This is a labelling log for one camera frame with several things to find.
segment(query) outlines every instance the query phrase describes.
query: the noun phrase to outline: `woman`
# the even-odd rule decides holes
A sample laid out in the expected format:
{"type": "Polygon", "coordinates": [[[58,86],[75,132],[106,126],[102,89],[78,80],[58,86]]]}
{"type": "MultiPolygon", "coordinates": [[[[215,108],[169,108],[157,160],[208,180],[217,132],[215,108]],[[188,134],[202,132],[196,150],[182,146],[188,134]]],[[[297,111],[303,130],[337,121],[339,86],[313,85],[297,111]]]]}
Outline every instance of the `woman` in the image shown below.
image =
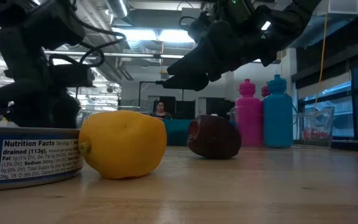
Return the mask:
{"type": "Polygon", "coordinates": [[[172,119],[172,116],[170,113],[167,113],[164,111],[164,102],[159,101],[157,105],[157,111],[152,114],[155,118],[161,118],[161,119],[172,119]]]}

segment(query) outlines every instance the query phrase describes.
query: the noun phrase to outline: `yellow lemon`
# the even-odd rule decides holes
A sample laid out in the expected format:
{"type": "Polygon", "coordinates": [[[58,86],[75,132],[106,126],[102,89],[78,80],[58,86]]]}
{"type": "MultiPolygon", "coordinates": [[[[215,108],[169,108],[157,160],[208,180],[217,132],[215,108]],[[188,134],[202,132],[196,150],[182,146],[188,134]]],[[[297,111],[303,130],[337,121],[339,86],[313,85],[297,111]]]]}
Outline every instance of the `yellow lemon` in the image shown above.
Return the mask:
{"type": "Polygon", "coordinates": [[[90,116],[78,144],[85,161],[103,178],[140,177],[160,164],[167,134],[161,120],[115,111],[90,116]]]}

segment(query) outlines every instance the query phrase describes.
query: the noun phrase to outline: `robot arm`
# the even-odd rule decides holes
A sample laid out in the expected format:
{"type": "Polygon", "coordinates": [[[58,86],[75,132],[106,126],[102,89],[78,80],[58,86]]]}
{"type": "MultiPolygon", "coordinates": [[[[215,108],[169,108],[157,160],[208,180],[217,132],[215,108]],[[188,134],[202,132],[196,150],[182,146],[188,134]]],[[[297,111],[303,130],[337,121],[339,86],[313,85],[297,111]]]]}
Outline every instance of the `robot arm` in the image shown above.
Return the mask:
{"type": "Polygon", "coordinates": [[[210,16],[218,21],[210,22],[203,12],[192,23],[188,33],[198,45],[168,67],[173,77],[162,83],[164,88],[200,91],[221,74],[258,58],[264,66],[270,65],[279,50],[302,34],[321,0],[294,0],[283,11],[267,6],[253,9],[249,0],[241,2],[237,7],[231,0],[219,3],[216,8],[221,10],[210,16]],[[270,27],[262,30],[267,22],[270,27]]]}

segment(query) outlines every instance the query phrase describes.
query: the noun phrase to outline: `table surface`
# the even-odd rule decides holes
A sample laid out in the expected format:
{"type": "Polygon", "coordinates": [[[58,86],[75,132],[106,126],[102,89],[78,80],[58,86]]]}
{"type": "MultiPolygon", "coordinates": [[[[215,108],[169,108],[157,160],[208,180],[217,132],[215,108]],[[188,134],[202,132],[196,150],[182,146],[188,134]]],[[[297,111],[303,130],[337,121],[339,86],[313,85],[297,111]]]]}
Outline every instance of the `table surface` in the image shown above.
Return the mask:
{"type": "Polygon", "coordinates": [[[358,223],[358,153],[242,149],[210,161],[169,147],[152,174],[0,191],[0,223],[358,223]]]}

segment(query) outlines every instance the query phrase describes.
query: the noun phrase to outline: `can label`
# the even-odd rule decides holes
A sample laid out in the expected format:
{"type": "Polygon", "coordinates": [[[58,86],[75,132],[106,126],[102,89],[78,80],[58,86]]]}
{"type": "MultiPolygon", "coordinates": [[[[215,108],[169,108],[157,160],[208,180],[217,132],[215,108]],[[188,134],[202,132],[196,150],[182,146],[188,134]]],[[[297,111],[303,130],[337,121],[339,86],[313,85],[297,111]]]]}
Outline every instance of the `can label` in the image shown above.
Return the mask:
{"type": "Polygon", "coordinates": [[[0,180],[40,177],[82,167],[77,139],[4,140],[0,180]]]}
{"type": "Polygon", "coordinates": [[[72,176],[82,167],[75,134],[0,134],[0,184],[72,176]]]}

